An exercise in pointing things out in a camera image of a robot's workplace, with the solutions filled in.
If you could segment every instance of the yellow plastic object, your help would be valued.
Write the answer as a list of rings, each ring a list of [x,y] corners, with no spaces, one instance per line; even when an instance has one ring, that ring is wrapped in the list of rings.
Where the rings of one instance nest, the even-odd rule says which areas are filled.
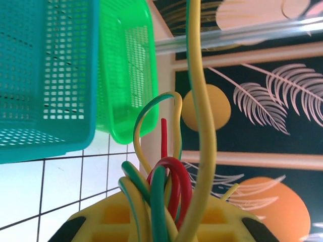
[[[79,217],[85,217],[86,220],[71,242],[137,241],[136,225],[122,192],[74,214],[68,221]],[[241,220],[246,217],[260,222],[253,214],[210,196],[197,231],[198,241],[255,242]]]

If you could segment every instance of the yellow wire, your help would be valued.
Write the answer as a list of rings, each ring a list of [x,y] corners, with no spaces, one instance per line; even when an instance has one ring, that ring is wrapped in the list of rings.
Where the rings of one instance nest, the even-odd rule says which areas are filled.
[[[177,158],[180,156],[181,149],[182,149],[180,121],[181,121],[181,111],[182,111],[183,101],[182,101],[181,95],[177,92],[166,92],[164,94],[170,94],[175,99],[174,118],[173,118],[173,134],[174,134],[174,155],[173,156]],[[140,128],[146,114],[141,118],[140,122],[138,123],[137,129],[135,130],[133,144],[140,163],[142,164],[146,173],[149,174],[151,172],[151,167],[142,152],[140,142],[139,142]]]
[[[207,207],[216,168],[217,143],[211,107],[206,91],[200,43],[201,0],[191,0],[189,11],[188,53],[191,87],[198,121],[200,166],[195,191],[176,242],[191,242]]]
[[[226,201],[239,188],[239,184],[235,183],[227,192],[221,197],[221,200]]]
[[[150,242],[151,238],[151,225],[146,210],[146,205],[142,199],[141,193],[136,186],[131,182],[128,177],[122,177],[119,179],[119,183],[126,190],[131,207],[133,208],[133,215],[136,218],[138,237],[141,242]]]

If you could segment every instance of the green wire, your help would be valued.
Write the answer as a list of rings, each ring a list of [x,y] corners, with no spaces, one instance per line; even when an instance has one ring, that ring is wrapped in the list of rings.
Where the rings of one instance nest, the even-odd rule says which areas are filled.
[[[129,204],[130,204],[130,207],[131,207],[133,216],[134,216],[135,221],[136,221],[137,234],[138,234],[138,238],[139,238],[139,241],[140,241],[140,231],[139,231],[139,226],[138,226],[138,224],[139,224],[139,222],[138,222],[138,216],[144,216],[144,215],[143,214],[140,215],[140,214],[137,214],[136,213],[136,209],[134,207],[134,204],[132,203],[131,196],[129,195],[128,190],[126,189],[126,187],[124,186],[122,179],[119,179],[118,185],[119,185],[121,191],[126,195],[128,201],[129,201]]]
[[[151,183],[151,227],[154,242],[169,241],[164,204],[164,182],[166,169],[163,166],[156,168]]]
[[[135,131],[136,131],[136,129],[137,129],[137,126],[138,126],[138,124],[139,124],[139,122],[140,122],[140,120],[141,120],[141,118],[143,117],[143,116],[145,116],[145,114],[147,113],[147,112],[149,112],[150,111],[150,109],[152,109],[155,105],[157,105],[158,103],[160,103],[161,101],[164,101],[164,100],[166,100],[166,99],[168,99],[168,98],[173,98],[174,96],[172,95],[172,94],[169,94],[169,93],[164,93],[164,94],[162,94],[162,95],[160,95],[160,96],[157,96],[157,97],[155,97],[152,101],[150,101],[146,106],[144,106],[144,108],[141,110],[141,112],[139,113],[139,115],[138,115],[138,118],[137,118],[137,120],[136,120],[136,123],[135,123],[135,128],[134,128],[134,132],[133,132],[133,140],[135,140]],[[182,147],[181,147],[181,152],[180,152],[180,155],[179,155],[179,157],[176,157],[178,160],[181,160],[181,158],[182,158]]]
[[[136,172],[134,165],[129,161],[123,162],[121,168],[124,174],[129,177],[132,183],[140,191],[146,203],[150,205],[150,190],[148,190],[147,187],[143,184],[143,180],[145,181],[145,179],[143,177],[140,177],[142,175]]]

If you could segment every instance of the yellow-green wire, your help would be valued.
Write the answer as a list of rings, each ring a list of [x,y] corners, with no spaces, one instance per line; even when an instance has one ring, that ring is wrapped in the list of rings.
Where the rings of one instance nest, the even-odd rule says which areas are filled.
[[[145,202],[135,185],[128,177],[119,179],[119,187],[126,195],[133,212],[140,242],[150,242],[151,226]]]
[[[201,0],[187,0],[186,5],[188,10],[186,16],[188,20],[188,31],[186,33],[188,67],[199,130],[200,166],[191,204],[176,242],[191,242],[198,230],[207,207],[216,169],[217,154],[216,131],[202,65],[200,43]]]
[[[142,166],[144,167],[147,174],[151,172],[151,167],[144,156],[141,147],[140,147],[140,128],[142,125],[142,122],[146,116],[146,114],[149,112],[151,108],[153,108],[155,105],[160,103],[161,101],[173,97],[175,99],[175,107],[174,107],[174,118],[173,118],[173,133],[174,133],[174,157],[181,160],[182,155],[182,136],[181,136],[181,126],[180,126],[180,120],[181,120],[181,111],[182,111],[182,97],[177,92],[166,92],[158,97],[154,98],[152,101],[150,101],[140,112],[138,115],[135,128],[134,128],[134,137],[133,137],[133,144],[136,151],[136,154],[138,156],[138,159]]]
[[[143,198],[150,205],[150,185],[146,181],[145,177],[137,170],[137,168],[130,163],[125,161],[122,163],[122,170],[125,175],[132,181],[136,188],[140,191]],[[175,241],[178,231],[176,225],[170,215],[168,209],[164,206],[165,216],[166,216],[166,226],[171,242]]]

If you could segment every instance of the palm leaf painting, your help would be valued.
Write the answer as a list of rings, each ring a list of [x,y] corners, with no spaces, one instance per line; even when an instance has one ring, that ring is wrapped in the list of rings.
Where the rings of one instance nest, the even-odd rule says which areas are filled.
[[[285,123],[287,112],[281,105],[271,99],[266,88],[261,87],[258,83],[238,85],[218,70],[209,69],[236,86],[233,101],[254,125],[255,123],[262,126],[270,125],[276,130],[289,135]]]
[[[296,99],[300,96],[303,111],[308,120],[323,127],[321,104],[323,102],[323,75],[304,64],[289,64],[267,72],[261,68],[243,64],[255,71],[266,74],[266,87],[272,100],[289,108],[290,100],[295,112],[300,115]]]
[[[237,84],[214,68],[211,71],[235,85],[234,104],[239,107],[254,125],[269,125],[289,135],[286,127],[287,111],[290,105],[298,115],[302,108],[309,121],[314,120],[323,127],[323,75],[305,64],[288,64],[266,71],[250,64],[244,67],[265,74],[264,86],[258,83]]]

